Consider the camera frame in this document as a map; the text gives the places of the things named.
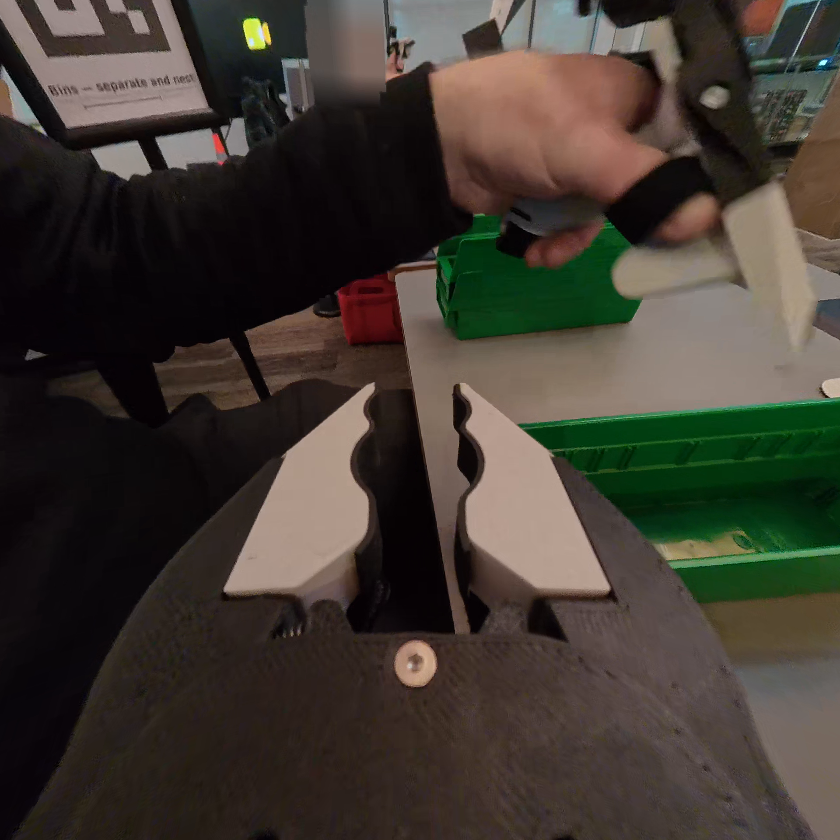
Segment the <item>black and white tag poster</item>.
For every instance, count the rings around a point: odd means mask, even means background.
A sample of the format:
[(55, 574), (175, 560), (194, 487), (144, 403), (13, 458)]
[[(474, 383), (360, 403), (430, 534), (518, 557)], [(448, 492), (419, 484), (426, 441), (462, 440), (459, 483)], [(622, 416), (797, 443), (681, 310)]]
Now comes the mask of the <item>black and white tag poster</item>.
[(2, 66), (67, 144), (177, 133), (221, 110), (187, 2), (2, 1)]

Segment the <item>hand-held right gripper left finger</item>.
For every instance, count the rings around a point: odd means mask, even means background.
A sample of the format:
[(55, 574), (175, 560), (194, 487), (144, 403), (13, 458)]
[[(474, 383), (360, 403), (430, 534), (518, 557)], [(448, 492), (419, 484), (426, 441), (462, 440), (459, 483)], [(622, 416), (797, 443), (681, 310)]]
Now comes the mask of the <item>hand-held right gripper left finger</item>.
[(363, 567), (377, 521), (358, 457), (371, 436), (370, 383), (282, 457), (224, 585), (229, 598), (351, 603), (376, 571)]

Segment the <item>person's left hand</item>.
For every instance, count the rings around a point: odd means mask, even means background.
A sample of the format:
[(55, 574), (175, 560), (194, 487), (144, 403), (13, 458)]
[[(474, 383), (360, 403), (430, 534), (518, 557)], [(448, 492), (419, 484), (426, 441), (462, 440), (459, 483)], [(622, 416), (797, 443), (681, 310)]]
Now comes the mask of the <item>person's left hand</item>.
[(639, 138), (660, 87), (618, 56), (516, 51), (433, 69), (424, 80), (448, 202), (462, 214), (571, 195), (609, 207), (669, 161)]

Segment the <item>red plastic crate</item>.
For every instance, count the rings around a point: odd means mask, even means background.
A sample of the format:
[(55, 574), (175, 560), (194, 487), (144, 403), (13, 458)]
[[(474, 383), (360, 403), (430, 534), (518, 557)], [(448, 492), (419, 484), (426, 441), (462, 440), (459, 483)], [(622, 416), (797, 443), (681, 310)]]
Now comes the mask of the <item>red plastic crate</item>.
[(396, 284), (388, 274), (355, 280), (337, 292), (348, 345), (404, 342)]

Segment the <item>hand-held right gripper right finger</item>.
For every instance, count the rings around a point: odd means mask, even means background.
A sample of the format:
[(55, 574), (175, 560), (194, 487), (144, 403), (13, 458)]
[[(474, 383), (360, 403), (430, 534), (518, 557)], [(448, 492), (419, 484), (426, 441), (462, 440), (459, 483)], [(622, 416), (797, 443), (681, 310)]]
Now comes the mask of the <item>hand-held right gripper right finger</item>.
[(548, 449), (471, 386), (453, 391), (458, 589), (493, 609), (612, 593), (592, 541)]

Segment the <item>person's left forearm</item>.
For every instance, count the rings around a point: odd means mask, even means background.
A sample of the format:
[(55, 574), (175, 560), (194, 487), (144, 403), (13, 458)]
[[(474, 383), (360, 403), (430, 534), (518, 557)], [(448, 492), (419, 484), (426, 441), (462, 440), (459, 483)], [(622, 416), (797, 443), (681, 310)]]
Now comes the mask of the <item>person's left forearm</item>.
[(160, 361), (463, 234), (421, 65), (225, 164), (128, 180), (2, 118), (2, 345)]

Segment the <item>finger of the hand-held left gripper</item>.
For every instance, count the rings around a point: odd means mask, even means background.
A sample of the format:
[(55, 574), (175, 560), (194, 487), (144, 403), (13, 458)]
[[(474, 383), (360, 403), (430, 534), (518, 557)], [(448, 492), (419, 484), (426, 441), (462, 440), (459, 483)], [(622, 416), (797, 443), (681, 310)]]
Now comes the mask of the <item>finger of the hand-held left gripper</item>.
[(768, 182), (721, 212), (742, 278), (792, 351), (813, 331), (817, 297), (784, 187)]
[(747, 286), (724, 235), (631, 247), (614, 264), (612, 283), (626, 299), (663, 297), (709, 285)]

